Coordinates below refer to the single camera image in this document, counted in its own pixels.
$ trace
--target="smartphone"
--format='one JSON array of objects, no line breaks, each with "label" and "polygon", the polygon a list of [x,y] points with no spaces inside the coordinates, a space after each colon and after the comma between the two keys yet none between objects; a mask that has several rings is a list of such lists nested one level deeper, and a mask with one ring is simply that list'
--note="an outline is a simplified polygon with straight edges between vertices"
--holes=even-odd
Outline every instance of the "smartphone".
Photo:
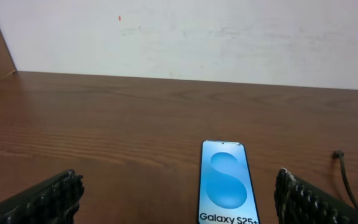
[{"label": "smartphone", "polygon": [[241,143],[202,143],[199,188],[197,223],[260,223],[246,149]]}]

